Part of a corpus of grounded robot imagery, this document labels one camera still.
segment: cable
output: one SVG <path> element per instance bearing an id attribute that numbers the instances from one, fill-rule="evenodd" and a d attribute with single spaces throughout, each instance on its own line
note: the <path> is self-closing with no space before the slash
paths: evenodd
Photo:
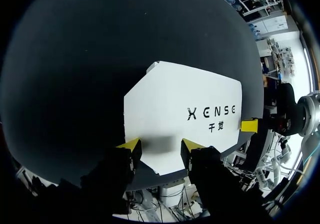
<path id="1" fill-rule="evenodd" d="M 278 163 L 278 165 L 280 167 L 282 167 L 283 169 L 290 170 L 290 171 L 293 171 L 293 172 L 297 172 L 297 173 L 300 173 L 302 176 L 304 176 L 305 174 L 299 169 L 286 168 L 286 167 L 281 165 L 281 163 L 278 161 L 278 158 L 277 158 L 277 155 L 276 155 L 276 147 L 277 147 L 277 144 L 274 147 L 274 159 L 275 159 L 276 163 Z"/>
<path id="2" fill-rule="evenodd" d="M 160 202 L 159 200 L 157 199 L 158 201 L 158 204 L 159 204 L 159 208 L 160 208 L 160 214 L 161 214 L 161 222 L 164 223 L 164 220 L 162 219 L 162 209 L 161 209 L 161 205 L 160 205 Z"/>
<path id="3" fill-rule="evenodd" d="M 142 218 L 141 213 L 140 213 L 140 212 L 137 212 L 137 213 L 138 213 L 138 215 L 141 217 L 141 220 L 142 220 L 143 222 L 145 222 L 144 219 Z"/>
<path id="4" fill-rule="evenodd" d="M 305 165 L 307 163 L 307 161 L 311 158 L 311 156 L 317 151 L 318 147 L 320 146 L 320 143 L 318 144 L 318 146 L 312 151 L 312 153 L 310 153 L 310 155 L 307 157 L 307 159 L 303 162 L 303 165 Z"/>
<path id="5" fill-rule="evenodd" d="M 185 221 L 186 217 L 185 217 L 185 211 L 184 211 L 184 194 L 183 193 L 182 193 L 182 196 L 181 196 L 181 207 L 182 207 L 183 220 Z"/>
<path id="6" fill-rule="evenodd" d="M 177 221 L 180 222 L 181 220 L 177 217 L 177 215 L 174 213 L 174 211 L 171 208 L 169 208 L 169 210 L 172 212 L 172 214 L 177 219 Z"/>
<path id="7" fill-rule="evenodd" d="M 187 202 L 188 202 L 189 209 L 190 209 L 190 211 L 191 211 L 191 214 L 192 214 L 192 216 L 193 216 L 193 219 L 196 219 L 195 216 L 194 216 L 194 213 L 193 213 L 193 211 L 192 211 L 192 209 L 191 209 L 190 203 L 189 203 L 189 198 L 188 198 L 188 195 L 187 195 L 187 190 L 184 189 L 184 191 L 185 191 L 186 200 L 187 200 Z"/>
<path id="8" fill-rule="evenodd" d="M 177 191 L 177 192 L 179 192 L 179 193 L 178 193 L 178 194 L 176 194 L 176 195 L 173 195 L 173 194 L 177 193 L 177 192 L 174 192 L 174 193 L 172 193 L 170 196 L 160 196 L 160 197 L 162 197 L 162 198 L 171 198 L 171 197 L 175 197 L 175 196 L 180 195 L 183 191 L 184 191 L 184 188 L 182 189 L 182 191 Z"/>

